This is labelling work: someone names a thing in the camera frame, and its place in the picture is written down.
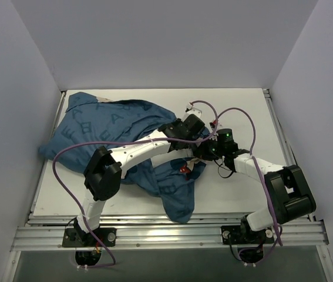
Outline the blue cartoon print pillowcase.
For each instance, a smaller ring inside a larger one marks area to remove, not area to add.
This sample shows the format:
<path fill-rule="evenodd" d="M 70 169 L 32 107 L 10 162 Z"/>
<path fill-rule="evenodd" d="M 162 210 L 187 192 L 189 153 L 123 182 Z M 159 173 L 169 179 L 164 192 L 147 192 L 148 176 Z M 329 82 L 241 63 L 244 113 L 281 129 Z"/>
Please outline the blue cartoon print pillowcase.
<path fill-rule="evenodd" d="M 38 151 L 53 160 L 66 147 L 94 141 L 107 141 L 107 149 L 117 142 L 137 141 L 161 125 L 176 120 L 176 115 L 145 100 L 112 102 L 85 92 L 68 99 L 65 115 L 51 140 Z M 156 159 L 145 160 L 129 170 L 123 184 L 136 184 L 149 195 L 162 200 L 171 221 L 187 223 L 194 211 L 194 182 L 205 169 L 205 163 L 190 163 L 188 149 L 177 150 Z"/>

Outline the white pillow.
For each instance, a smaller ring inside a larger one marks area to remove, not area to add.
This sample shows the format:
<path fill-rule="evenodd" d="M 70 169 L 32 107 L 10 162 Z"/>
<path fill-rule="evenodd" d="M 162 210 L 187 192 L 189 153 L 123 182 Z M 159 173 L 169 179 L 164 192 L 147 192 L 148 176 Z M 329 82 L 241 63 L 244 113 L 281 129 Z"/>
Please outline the white pillow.
<path fill-rule="evenodd" d="M 191 152 L 187 152 L 187 154 L 183 157 L 183 159 L 186 161 L 187 167 L 194 167 L 195 164 L 205 161 L 199 157 L 194 156 Z"/>

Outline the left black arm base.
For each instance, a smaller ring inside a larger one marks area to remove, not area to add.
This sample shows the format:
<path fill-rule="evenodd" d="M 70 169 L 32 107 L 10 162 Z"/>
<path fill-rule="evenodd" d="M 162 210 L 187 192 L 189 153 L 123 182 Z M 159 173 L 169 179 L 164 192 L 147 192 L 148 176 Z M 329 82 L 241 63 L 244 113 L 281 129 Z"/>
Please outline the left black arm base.
<path fill-rule="evenodd" d="M 115 228 L 100 227 L 93 232 L 105 246 L 115 246 L 117 232 Z M 91 233 L 82 233 L 82 235 L 80 235 L 74 228 L 67 228 L 64 231 L 62 247 L 95 247 L 99 245 L 99 242 Z"/>

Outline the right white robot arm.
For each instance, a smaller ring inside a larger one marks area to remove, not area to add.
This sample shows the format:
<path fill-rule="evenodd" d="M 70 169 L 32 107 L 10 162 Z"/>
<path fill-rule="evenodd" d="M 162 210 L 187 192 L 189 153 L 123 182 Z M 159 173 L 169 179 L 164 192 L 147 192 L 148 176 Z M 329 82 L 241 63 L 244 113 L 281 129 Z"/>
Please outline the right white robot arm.
<path fill-rule="evenodd" d="M 253 242 L 260 231 L 275 224 L 288 223 L 316 211 L 315 199 L 299 166 L 282 166 L 255 158 L 249 150 L 239 148 L 231 129 L 220 129 L 216 139 L 193 146 L 193 154 L 205 161 L 220 159 L 231 172 L 262 184 L 268 206 L 241 220 L 239 235 L 245 242 Z"/>

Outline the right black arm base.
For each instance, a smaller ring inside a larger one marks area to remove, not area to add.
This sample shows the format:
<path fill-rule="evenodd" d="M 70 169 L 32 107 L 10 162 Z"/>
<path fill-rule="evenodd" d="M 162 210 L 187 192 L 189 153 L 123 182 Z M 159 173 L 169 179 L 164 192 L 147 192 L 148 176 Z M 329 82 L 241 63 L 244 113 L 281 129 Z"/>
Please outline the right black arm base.
<path fill-rule="evenodd" d="M 261 231 L 245 231 L 239 225 L 221 226 L 221 238 L 225 245 L 259 245 L 275 242 L 271 229 Z"/>

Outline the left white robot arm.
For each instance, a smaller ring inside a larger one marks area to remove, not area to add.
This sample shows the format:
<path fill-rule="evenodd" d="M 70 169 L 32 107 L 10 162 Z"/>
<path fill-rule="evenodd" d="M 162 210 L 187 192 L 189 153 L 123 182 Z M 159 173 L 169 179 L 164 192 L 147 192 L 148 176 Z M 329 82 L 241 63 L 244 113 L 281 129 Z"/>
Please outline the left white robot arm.
<path fill-rule="evenodd" d="M 184 119 L 162 125 L 141 138 L 141 143 L 96 149 L 83 173 L 86 193 L 83 211 L 75 223 L 76 240 L 83 246 L 96 241 L 105 202 L 119 191 L 129 169 L 154 156 L 185 149 L 187 143 L 183 141 L 196 140 L 204 129 L 205 124 L 197 115 L 186 114 Z"/>

